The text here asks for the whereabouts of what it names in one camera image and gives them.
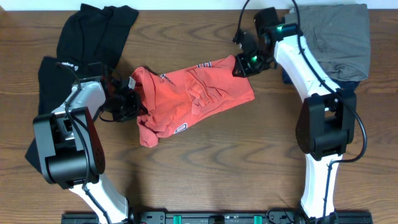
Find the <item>red orange t-shirt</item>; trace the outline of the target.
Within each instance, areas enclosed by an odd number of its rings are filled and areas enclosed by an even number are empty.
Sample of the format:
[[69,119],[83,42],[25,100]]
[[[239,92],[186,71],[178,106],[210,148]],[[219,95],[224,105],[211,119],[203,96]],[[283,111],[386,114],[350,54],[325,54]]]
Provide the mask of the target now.
[[147,109],[137,117],[140,144],[154,147],[161,138],[254,100],[249,80],[233,76],[234,64],[230,55],[160,75],[144,67],[135,69],[134,89]]

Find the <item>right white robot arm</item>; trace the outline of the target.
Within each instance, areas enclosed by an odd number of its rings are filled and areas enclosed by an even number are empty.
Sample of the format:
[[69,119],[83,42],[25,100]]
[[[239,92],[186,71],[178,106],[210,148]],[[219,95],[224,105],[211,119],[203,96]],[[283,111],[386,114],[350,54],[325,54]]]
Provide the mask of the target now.
[[237,29],[233,42],[242,48],[233,76],[247,78],[281,66],[302,100],[295,128],[305,154],[305,189],[296,223],[337,223],[333,192],[338,161],[353,140],[356,106],[352,91],[342,90],[322,69],[296,23],[284,24],[276,9],[254,16],[257,36]]

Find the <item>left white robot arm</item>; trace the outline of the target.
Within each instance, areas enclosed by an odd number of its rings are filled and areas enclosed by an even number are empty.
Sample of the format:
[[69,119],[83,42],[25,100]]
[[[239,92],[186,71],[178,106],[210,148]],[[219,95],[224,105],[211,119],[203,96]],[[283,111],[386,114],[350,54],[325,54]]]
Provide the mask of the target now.
[[97,64],[98,76],[78,78],[70,66],[57,66],[75,79],[71,93],[51,113],[33,120],[35,142],[44,179],[81,197],[90,213],[64,213],[62,223],[134,223],[128,199],[105,173],[105,155],[95,119],[103,112],[112,122],[136,118],[147,109],[132,77],[115,78],[114,69]]

